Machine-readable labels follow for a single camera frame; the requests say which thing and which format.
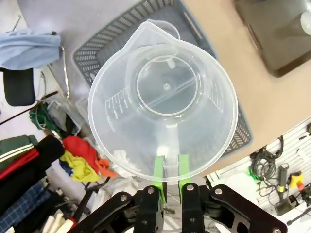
gray cloth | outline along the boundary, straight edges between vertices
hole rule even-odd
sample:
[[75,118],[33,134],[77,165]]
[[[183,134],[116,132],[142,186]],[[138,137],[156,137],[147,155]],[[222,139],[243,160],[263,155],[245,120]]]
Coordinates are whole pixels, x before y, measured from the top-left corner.
[[0,67],[10,70],[40,68],[59,59],[61,38],[31,29],[0,33]]

gray table surface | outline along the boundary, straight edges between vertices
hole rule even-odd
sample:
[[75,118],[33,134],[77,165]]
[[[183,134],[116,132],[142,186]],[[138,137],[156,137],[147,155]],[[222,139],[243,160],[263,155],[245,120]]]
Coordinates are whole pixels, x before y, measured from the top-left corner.
[[[139,0],[17,0],[30,28],[43,28],[59,33],[65,47],[71,100],[89,93],[89,85],[72,61],[77,48],[106,24],[134,6]],[[66,91],[63,61],[51,65],[60,87]]]

printed measurement scale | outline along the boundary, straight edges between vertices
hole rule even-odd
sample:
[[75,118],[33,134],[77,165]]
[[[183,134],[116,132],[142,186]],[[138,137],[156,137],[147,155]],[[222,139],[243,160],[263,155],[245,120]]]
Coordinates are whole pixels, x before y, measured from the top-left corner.
[[116,129],[113,126],[112,120],[120,119],[124,111],[129,108],[129,104],[132,104],[129,89],[129,86],[122,89],[105,102],[107,121],[113,132],[115,132]]

yellow object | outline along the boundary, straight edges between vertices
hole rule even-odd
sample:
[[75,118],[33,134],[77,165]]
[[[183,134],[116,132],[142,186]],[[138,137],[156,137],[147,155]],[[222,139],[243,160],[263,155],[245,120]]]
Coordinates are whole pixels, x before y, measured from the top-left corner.
[[75,181],[80,182],[95,182],[101,177],[94,171],[94,169],[87,163],[84,158],[75,157],[69,151],[59,158],[61,161],[67,162],[69,167],[72,168],[71,177]]
[[291,175],[291,183],[290,183],[289,187],[290,188],[297,188],[298,184],[302,183],[304,179],[305,179],[305,175],[303,173],[292,174]]

brown tray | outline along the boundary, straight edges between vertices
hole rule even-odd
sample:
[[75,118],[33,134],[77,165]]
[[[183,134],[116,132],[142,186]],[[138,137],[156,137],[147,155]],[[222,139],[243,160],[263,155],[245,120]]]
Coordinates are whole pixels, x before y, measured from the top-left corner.
[[300,16],[311,0],[234,0],[268,70],[281,77],[311,58],[311,36]]

